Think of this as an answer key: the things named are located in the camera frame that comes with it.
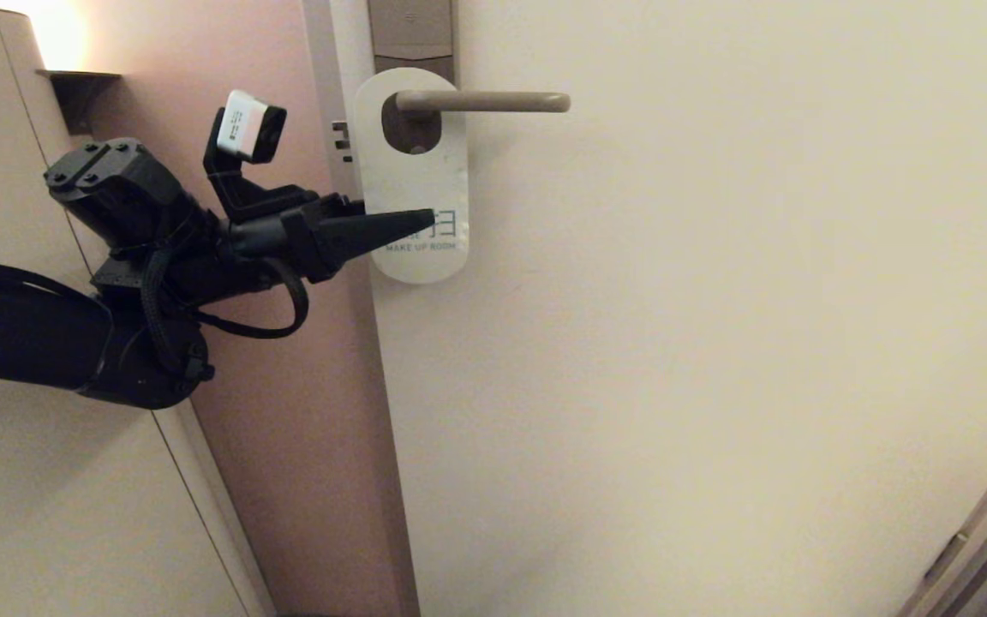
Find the blue and white door hanger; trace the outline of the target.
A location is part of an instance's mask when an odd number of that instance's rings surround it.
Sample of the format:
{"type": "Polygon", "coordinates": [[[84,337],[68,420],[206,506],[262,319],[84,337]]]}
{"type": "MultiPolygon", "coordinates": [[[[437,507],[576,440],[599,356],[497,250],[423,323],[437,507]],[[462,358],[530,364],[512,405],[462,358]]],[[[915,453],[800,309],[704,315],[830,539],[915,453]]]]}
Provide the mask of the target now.
{"type": "Polygon", "coordinates": [[[430,151],[403,153],[389,145],[381,110],[392,95],[403,91],[455,89],[430,71],[395,68],[365,81],[352,105],[351,140],[368,213],[434,211],[434,225],[372,253],[381,272],[403,284],[436,284],[462,270],[469,259],[467,124],[465,118],[449,114],[430,151]]]}

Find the brown metal lock plate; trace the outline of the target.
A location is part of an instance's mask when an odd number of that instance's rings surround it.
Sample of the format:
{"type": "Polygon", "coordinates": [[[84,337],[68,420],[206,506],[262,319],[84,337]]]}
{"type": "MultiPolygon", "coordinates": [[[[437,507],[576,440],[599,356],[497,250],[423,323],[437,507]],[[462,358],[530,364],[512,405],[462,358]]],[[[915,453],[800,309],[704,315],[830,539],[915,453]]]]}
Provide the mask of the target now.
{"type": "MultiPolygon", "coordinates": [[[[368,0],[376,74],[419,68],[455,83],[453,0],[368,0]]],[[[441,140],[441,116],[401,111],[396,95],[381,110],[384,136],[396,151],[422,155],[441,140]]]]}

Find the dark wall lamp shelf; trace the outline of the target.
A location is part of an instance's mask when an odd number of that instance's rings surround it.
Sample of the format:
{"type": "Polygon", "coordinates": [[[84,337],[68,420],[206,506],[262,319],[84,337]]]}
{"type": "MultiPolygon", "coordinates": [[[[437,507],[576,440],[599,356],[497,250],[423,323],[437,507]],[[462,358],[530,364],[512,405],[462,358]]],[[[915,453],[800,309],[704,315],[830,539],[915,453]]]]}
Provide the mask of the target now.
{"type": "Polygon", "coordinates": [[[38,69],[35,73],[50,82],[70,135],[90,135],[93,132],[90,109],[94,100],[122,80],[120,74],[114,73],[48,69],[38,69]]]}

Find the beige curved wall panel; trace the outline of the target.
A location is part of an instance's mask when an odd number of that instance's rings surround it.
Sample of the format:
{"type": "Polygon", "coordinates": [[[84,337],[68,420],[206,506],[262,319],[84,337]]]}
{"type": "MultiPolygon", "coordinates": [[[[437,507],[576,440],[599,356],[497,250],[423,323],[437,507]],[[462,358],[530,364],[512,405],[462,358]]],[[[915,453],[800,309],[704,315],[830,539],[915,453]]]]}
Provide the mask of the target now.
{"type": "MultiPolygon", "coordinates": [[[[87,291],[105,244],[47,194],[75,145],[42,12],[0,5],[0,263],[87,291]]],[[[138,410],[0,381],[0,617],[271,617],[190,402],[138,410]]]]}

